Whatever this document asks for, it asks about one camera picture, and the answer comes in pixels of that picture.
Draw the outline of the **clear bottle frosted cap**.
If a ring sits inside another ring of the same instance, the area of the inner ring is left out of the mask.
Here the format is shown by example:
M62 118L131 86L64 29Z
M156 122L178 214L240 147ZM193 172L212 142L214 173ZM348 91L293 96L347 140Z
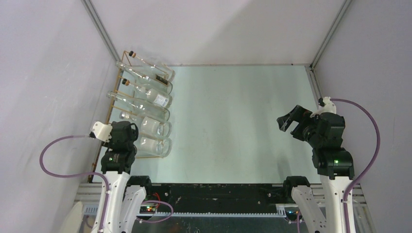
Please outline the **clear bottle frosted cap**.
M121 111L120 119L135 123L138 126L139 131L155 136L169 137L172 131L172 124L169 121L149 115L147 113L134 115L125 111Z

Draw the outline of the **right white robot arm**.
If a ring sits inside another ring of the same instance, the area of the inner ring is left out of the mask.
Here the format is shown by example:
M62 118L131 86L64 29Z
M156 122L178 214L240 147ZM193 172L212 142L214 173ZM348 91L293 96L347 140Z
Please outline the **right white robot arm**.
M350 187L354 179L354 164L351 154L342 147L344 118L334 112L314 115L297 105L276 121L283 132L296 121L298 124L291 135L312 147L312 162L320 176L326 213L321 211L304 177L287 178L290 185L282 190L284 200L298 205L300 213L297 217L304 219L310 233L354 233Z

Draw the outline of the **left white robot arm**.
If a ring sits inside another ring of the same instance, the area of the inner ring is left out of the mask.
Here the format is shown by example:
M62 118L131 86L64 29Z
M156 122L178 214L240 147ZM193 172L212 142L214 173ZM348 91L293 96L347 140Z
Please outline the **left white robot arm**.
M147 184L129 184L131 165L137 148L138 127L129 121L104 124L96 121L91 136L107 148L101 159L102 191L93 233L129 233L143 202L153 198L154 190Z

